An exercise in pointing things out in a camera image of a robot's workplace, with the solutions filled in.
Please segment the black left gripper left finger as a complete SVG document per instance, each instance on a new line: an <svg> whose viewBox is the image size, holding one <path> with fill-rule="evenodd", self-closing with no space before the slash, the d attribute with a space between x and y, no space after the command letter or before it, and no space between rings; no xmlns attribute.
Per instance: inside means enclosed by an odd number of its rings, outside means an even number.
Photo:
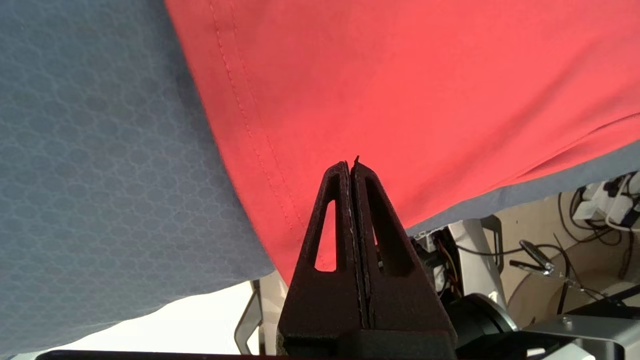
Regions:
<svg viewBox="0 0 640 360"><path fill-rule="evenodd" d="M316 269L329 203L334 203L334 271ZM339 338L361 330L359 261L349 165L324 173L278 322L280 352L289 357L336 357Z"/></svg>

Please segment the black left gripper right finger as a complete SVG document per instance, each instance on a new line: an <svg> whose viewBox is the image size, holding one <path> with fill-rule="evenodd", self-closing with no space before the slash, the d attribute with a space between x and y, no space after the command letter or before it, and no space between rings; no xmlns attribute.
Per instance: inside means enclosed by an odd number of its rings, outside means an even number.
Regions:
<svg viewBox="0 0 640 360"><path fill-rule="evenodd" d="M355 159L350 185L366 328L451 332L450 317L378 175Z"/></svg>

